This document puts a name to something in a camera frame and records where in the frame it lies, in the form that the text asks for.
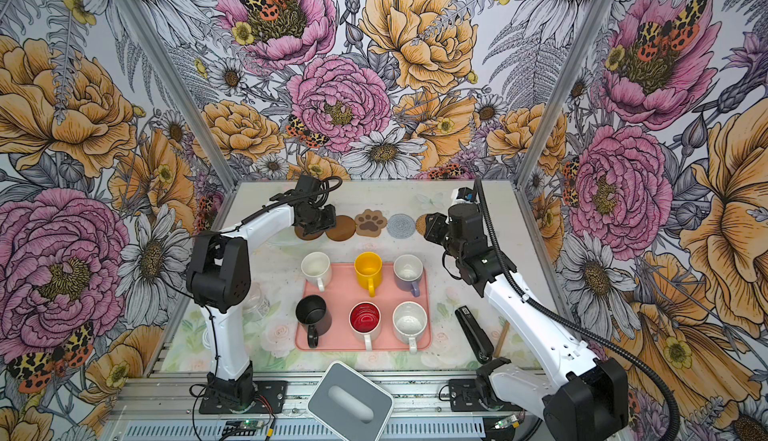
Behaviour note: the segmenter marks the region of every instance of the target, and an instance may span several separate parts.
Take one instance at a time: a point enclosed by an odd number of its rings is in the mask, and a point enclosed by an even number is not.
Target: floral tabletop
[[[339,215],[356,216],[365,209],[380,210],[385,217],[407,214],[414,221],[419,216],[436,211],[446,212],[450,194],[462,181],[435,181],[415,184],[413,181],[345,182],[331,193],[329,203]],[[486,183],[489,209],[504,249],[518,263],[518,269],[532,284],[532,289],[548,303],[548,288],[541,267],[535,263],[533,247],[524,232],[524,225],[514,201],[512,187],[506,181]],[[231,225],[261,206],[266,199],[292,183],[247,183],[240,187],[225,226]],[[428,273],[429,311],[432,344],[412,355],[408,351],[305,352],[294,343],[296,318],[294,310],[301,299],[304,279],[300,270],[302,258],[313,251],[329,255],[334,263],[352,262],[363,251],[374,251],[387,262],[400,254],[416,254]],[[504,318],[483,300],[475,290],[462,281],[453,280],[442,268],[442,248],[429,244],[414,233],[397,239],[383,228],[378,237],[354,235],[349,240],[335,242],[326,236],[302,241],[293,234],[293,227],[280,232],[251,254],[251,278],[259,283],[270,302],[266,316],[258,319],[254,313],[244,314],[245,346],[254,361],[254,370],[264,371],[322,371],[339,359],[361,370],[437,370],[476,369],[475,359],[454,310],[466,305],[480,326],[497,343]],[[210,365],[210,350],[203,344],[204,318],[194,303],[188,303],[162,367],[162,371],[206,371]],[[538,361],[525,346],[522,338],[510,331],[504,341],[502,355],[523,368],[539,369]]]

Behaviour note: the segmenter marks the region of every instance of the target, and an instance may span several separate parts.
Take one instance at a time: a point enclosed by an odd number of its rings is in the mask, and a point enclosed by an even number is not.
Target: yellow mug
[[[357,283],[367,289],[371,297],[376,295],[376,288],[382,283],[382,258],[376,253],[363,253],[355,259]]]

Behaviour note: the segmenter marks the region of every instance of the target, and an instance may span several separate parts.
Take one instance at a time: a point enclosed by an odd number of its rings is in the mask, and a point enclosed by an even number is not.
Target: paw print
[[[386,227],[386,218],[381,211],[366,209],[362,214],[355,216],[357,224],[356,233],[360,236],[378,237],[382,229]]]

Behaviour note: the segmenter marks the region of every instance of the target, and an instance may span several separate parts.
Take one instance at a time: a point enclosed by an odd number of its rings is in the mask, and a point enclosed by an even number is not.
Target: black mug
[[[316,294],[303,298],[296,305],[296,319],[306,329],[306,343],[317,348],[320,337],[331,329],[331,312],[326,301]]]

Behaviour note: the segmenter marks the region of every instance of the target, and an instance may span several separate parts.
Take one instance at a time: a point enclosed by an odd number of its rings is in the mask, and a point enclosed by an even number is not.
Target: gray coaster
[[[387,220],[386,230],[395,239],[406,239],[416,233],[416,222],[408,214],[395,214]]]
[[[387,391],[341,361],[334,361],[306,410],[347,441],[377,441],[394,404]]]

